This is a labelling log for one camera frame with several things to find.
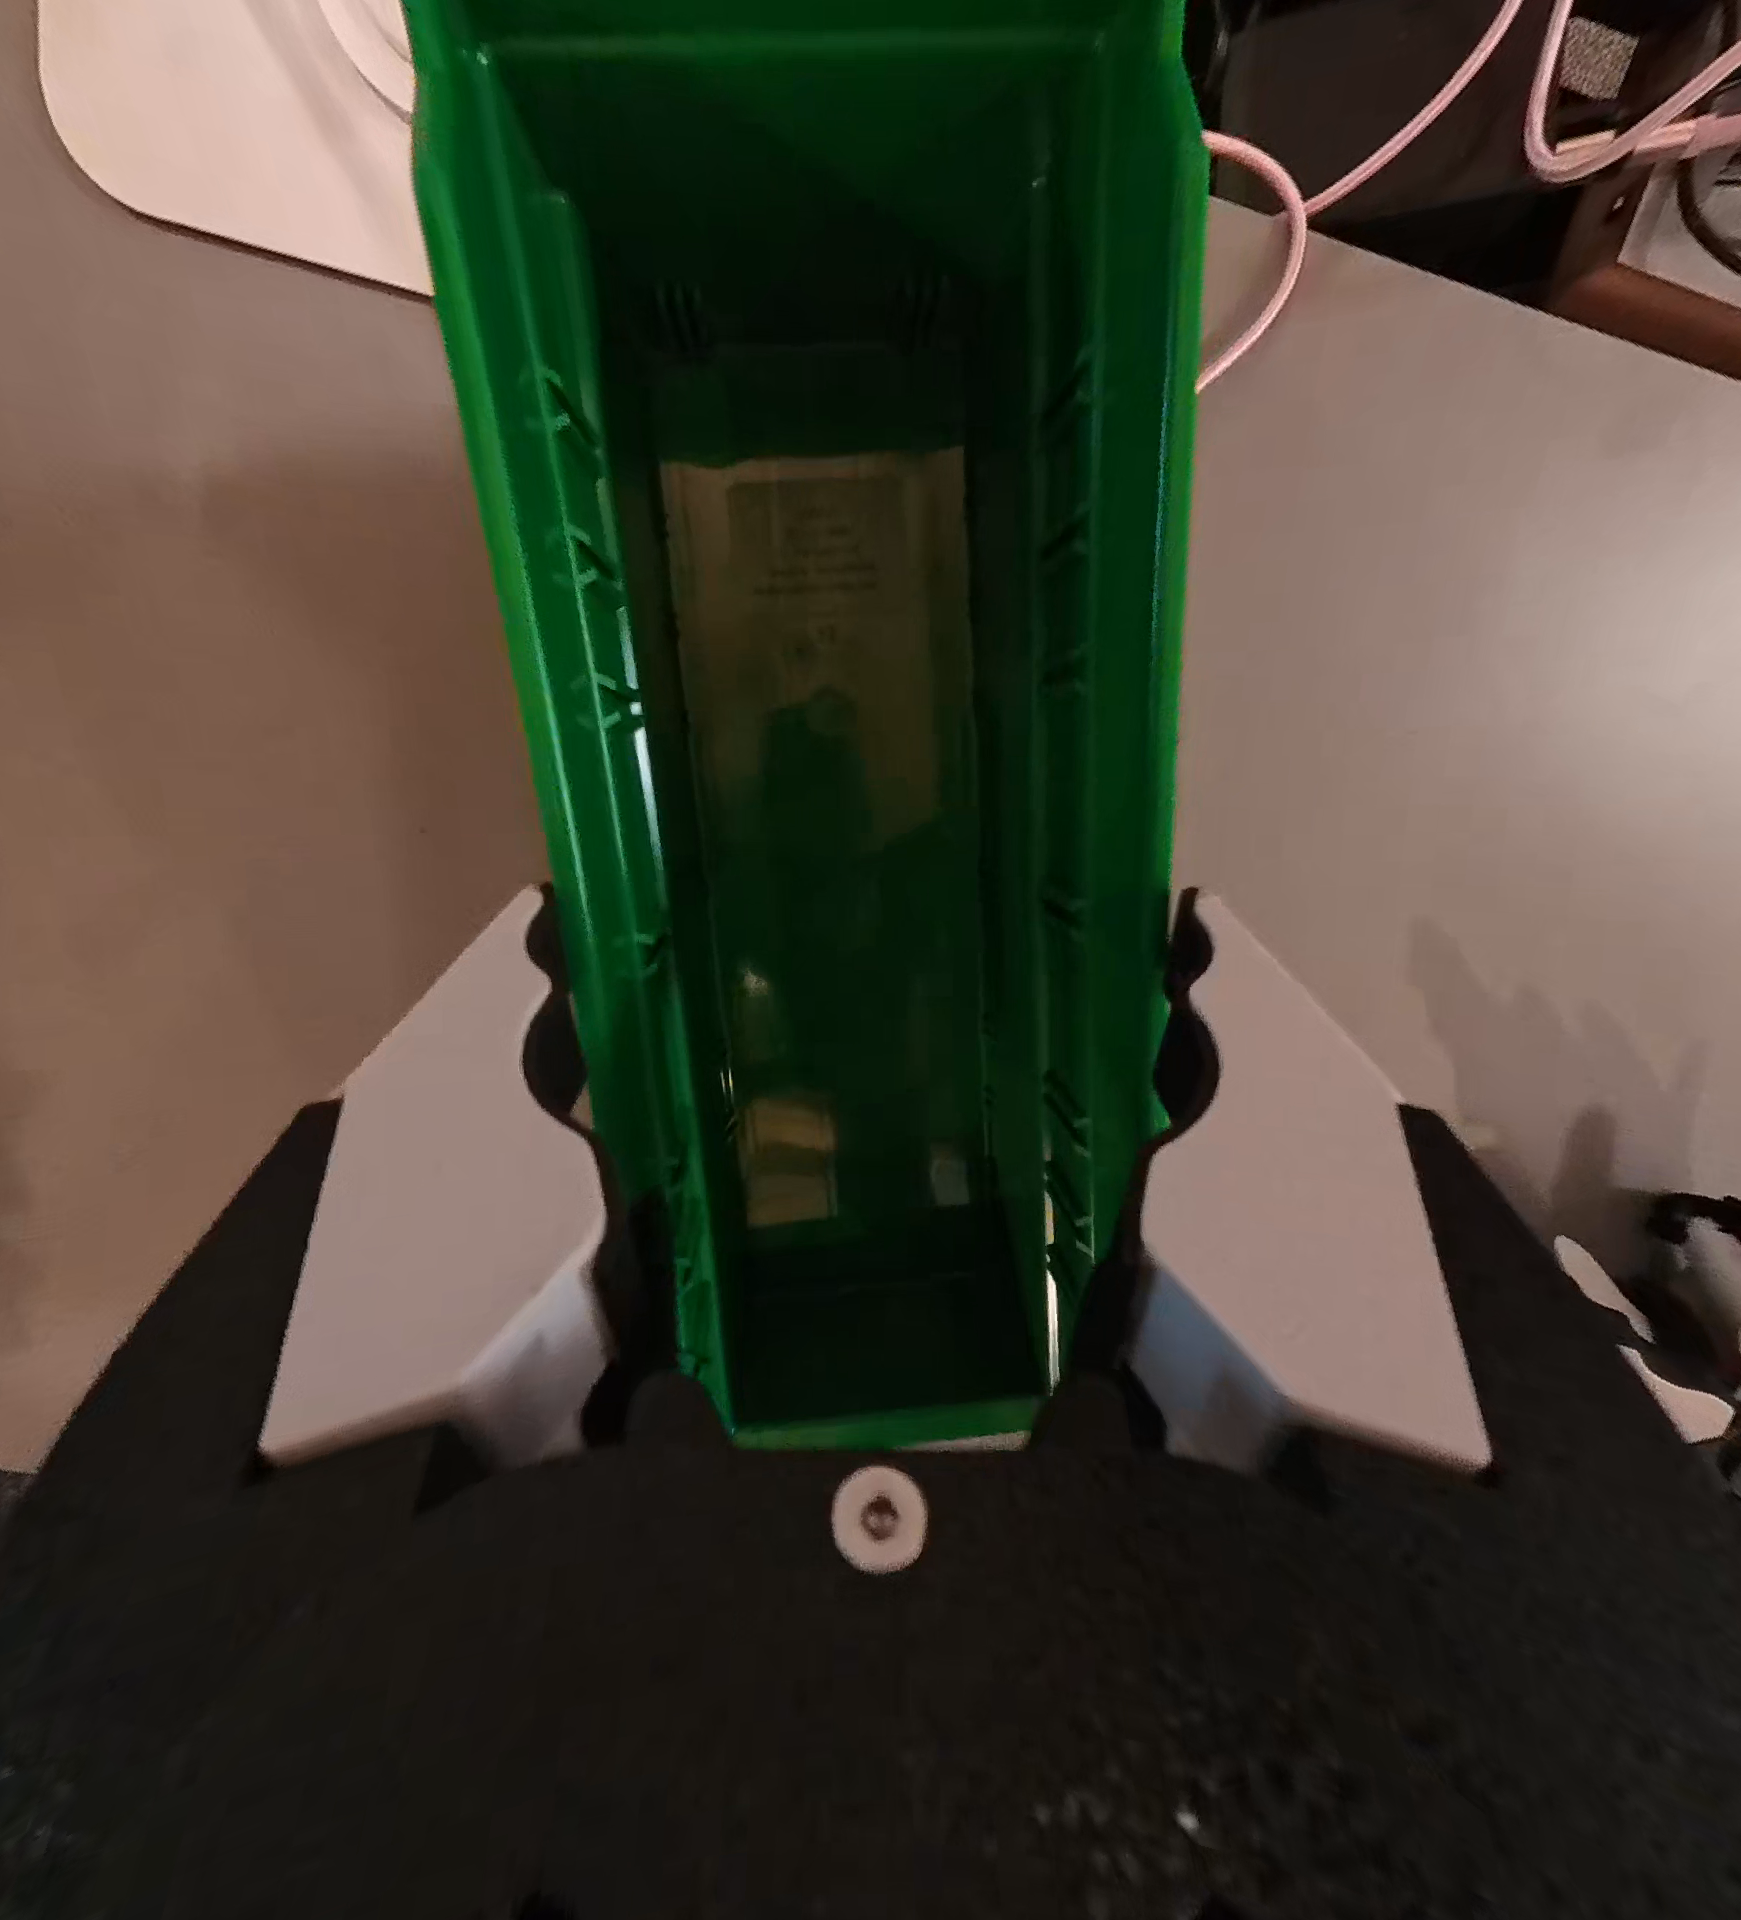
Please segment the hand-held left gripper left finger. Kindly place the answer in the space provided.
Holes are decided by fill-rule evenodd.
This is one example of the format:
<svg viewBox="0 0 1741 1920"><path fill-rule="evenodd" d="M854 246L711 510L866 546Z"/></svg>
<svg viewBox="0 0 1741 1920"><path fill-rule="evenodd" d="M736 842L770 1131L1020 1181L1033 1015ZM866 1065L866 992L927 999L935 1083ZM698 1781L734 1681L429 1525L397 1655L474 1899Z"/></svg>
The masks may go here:
<svg viewBox="0 0 1741 1920"><path fill-rule="evenodd" d="M558 901L530 884L343 1084L260 1459L421 1427L497 1469L610 1444L635 1312L615 1209Z"/></svg>

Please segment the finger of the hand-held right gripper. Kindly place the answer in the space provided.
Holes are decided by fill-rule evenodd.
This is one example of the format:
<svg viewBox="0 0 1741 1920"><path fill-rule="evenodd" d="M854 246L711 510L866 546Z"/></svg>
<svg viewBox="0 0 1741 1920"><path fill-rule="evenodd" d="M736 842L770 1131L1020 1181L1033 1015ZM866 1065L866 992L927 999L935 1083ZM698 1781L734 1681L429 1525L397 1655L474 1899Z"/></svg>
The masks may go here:
<svg viewBox="0 0 1741 1920"><path fill-rule="evenodd" d="M1716 1356L1695 1337L1688 1318L1678 1307L1663 1324L1650 1318L1599 1258L1569 1235L1555 1235L1555 1259L1593 1303L1605 1331L1678 1439L1687 1444L1721 1443L1737 1419L1737 1402Z"/></svg>

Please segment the green plastic bin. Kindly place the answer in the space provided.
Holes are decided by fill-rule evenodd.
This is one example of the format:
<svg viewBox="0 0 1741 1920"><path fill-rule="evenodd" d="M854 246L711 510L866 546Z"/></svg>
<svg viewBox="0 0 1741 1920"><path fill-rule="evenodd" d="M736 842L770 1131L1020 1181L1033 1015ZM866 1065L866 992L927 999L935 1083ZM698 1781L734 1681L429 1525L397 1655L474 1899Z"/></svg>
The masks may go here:
<svg viewBox="0 0 1741 1920"><path fill-rule="evenodd" d="M1164 1130L1182 4L406 4L591 1130L736 1443L1026 1432Z"/></svg>

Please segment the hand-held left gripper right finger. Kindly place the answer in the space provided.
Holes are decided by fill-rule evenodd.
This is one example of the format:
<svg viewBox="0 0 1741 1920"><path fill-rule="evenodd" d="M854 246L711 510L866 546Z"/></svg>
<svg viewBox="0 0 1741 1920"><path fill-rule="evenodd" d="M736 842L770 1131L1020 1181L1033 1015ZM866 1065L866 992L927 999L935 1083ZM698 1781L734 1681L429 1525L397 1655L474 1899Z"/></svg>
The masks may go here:
<svg viewBox="0 0 1741 1920"><path fill-rule="evenodd" d="M1161 1451L1255 1475L1322 1434L1489 1473L1401 1091L1213 893L1177 899L1166 992L1190 1081L1157 1096L1122 1342Z"/></svg>

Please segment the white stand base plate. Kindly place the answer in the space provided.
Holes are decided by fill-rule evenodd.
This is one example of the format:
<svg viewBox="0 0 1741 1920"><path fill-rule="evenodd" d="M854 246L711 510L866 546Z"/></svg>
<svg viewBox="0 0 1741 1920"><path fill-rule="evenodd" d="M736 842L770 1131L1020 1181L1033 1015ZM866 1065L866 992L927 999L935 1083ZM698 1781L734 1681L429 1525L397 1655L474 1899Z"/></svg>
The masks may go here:
<svg viewBox="0 0 1741 1920"><path fill-rule="evenodd" d="M427 298L397 1L41 1L76 167L164 224Z"/></svg>

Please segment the black cardboard box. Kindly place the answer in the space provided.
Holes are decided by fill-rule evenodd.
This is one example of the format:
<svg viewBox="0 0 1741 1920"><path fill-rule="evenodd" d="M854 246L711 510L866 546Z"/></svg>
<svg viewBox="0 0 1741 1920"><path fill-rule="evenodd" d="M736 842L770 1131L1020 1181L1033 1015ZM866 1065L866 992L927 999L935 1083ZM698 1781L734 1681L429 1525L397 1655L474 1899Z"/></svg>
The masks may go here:
<svg viewBox="0 0 1741 1920"><path fill-rule="evenodd" d="M1191 1L1182 50L1201 117L1273 157L1313 196L1427 108L1499 11L1499 1ZM1525 167L1525 106L1549 11L1516 4L1455 103L1322 212L1322 233L1535 300L1576 196L1555 195Z"/></svg>

